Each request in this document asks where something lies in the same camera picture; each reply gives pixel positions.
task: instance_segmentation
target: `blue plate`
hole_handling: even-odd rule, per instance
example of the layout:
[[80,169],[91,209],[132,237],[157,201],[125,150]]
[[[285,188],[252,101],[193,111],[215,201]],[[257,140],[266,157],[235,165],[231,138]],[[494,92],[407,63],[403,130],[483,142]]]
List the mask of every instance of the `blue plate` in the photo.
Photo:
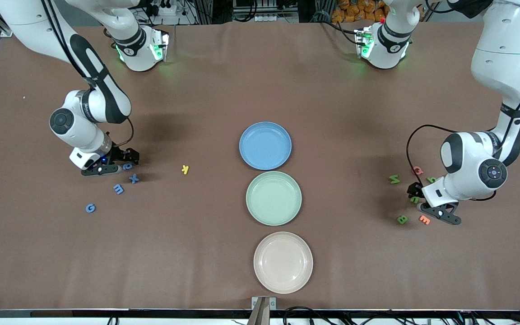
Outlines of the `blue plate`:
[[272,122],[252,124],[240,138],[240,154],[244,161],[261,171],[283,165],[293,150],[288,132]]

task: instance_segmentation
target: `plate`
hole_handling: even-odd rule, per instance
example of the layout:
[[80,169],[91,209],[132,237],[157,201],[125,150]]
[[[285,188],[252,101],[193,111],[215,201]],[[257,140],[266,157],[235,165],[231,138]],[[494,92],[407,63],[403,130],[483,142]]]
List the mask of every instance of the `plate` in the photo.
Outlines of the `plate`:
[[266,236],[254,253],[254,272],[271,292],[287,294],[300,290],[312,275],[312,252],[308,244],[291,232]]
[[283,165],[293,150],[288,132],[272,122],[252,124],[240,137],[240,155],[246,164],[261,171]]
[[282,226],[298,214],[302,192],[290,175],[264,172],[248,186],[246,206],[256,220],[267,226]]

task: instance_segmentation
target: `table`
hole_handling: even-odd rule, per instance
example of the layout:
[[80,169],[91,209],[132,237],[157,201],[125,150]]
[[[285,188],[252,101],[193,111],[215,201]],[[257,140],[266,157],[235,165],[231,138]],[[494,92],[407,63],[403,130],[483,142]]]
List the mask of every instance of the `table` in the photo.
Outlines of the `table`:
[[[81,28],[132,100],[130,146],[140,152],[132,171],[92,178],[47,124],[85,83],[69,65],[3,39],[0,308],[250,308],[250,297],[270,295],[254,275],[254,249],[276,231],[301,236],[314,256],[308,284],[276,295],[280,308],[520,308],[520,158],[494,200],[460,204],[460,226],[425,226],[406,196],[414,128],[497,122],[500,95],[470,74],[481,28],[421,23],[407,58],[376,70],[319,24],[163,27],[168,62],[143,73],[118,61],[100,28]],[[244,202],[260,171],[237,143],[264,120],[291,134],[278,170],[303,193],[298,216],[280,227],[258,224]],[[101,127],[116,142],[130,131]],[[444,173],[446,136],[413,139],[424,176]]]

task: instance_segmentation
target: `robotic arm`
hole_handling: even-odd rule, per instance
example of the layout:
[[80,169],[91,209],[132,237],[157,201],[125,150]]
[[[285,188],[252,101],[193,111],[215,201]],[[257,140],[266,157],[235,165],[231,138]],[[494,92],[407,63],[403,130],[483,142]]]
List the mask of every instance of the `robotic arm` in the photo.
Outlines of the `robotic arm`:
[[129,120],[130,99],[88,41],[66,23],[55,3],[0,0],[0,14],[27,48],[69,62],[89,84],[88,90],[68,93],[62,107],[50,117],[52,132],[74,146],[70,159],[82,169],[81,173],[90,176],[121,171],[114,161],[137,164],[138,152],[121,150],[96,125]]
[[[392,68],[404,57],[410,35],[419,21],[419,0],[388,0],[390,14],[357,35],[358,53],[378,68]],[[490,195],[507,179],[506,166],[520,153],[520,2],[515,0],[460,0],[450,6],[471,16],[487,8],[483,33],[471,62],[471,72],[484,86],[503,97],[497,126],[489,131],[456,132],[441,146],[447,174],[423,187],[414,183],[409,196],[426,198],[421,212],[449,224],[460,224],[454,214],[459,201]]]
[[169,35],[140,26],[132,12],[140,0],[66,0],[97,19],[116,43],[120,60],[134,71],[149,70],[165,61]]

